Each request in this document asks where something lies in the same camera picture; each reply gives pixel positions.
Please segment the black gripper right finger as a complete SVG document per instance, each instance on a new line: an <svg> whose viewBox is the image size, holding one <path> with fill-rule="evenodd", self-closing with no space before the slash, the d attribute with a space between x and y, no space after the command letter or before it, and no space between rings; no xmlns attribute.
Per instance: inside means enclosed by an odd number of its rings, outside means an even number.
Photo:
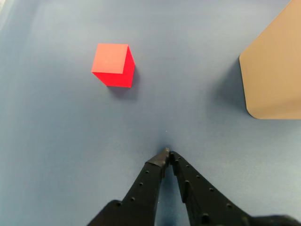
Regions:
<svg viewBox="0 0 301 226"><path fill-rule="evenodd" d="M291 216L252 217L244 212L177 152L170 153L170 164L177 177L182 202L191 226L299 226Z"/></svg>

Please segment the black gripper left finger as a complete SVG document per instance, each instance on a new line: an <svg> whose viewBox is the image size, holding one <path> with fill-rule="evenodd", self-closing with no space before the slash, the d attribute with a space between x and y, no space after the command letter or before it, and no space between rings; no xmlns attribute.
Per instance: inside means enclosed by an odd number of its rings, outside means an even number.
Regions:
<svg viewBox="0 0 301 226"><path fill-rule="evenodd" d="M153 226L161 181L169 165L170 149L149 159L123 200L109 202L89 226Z"/></svg>

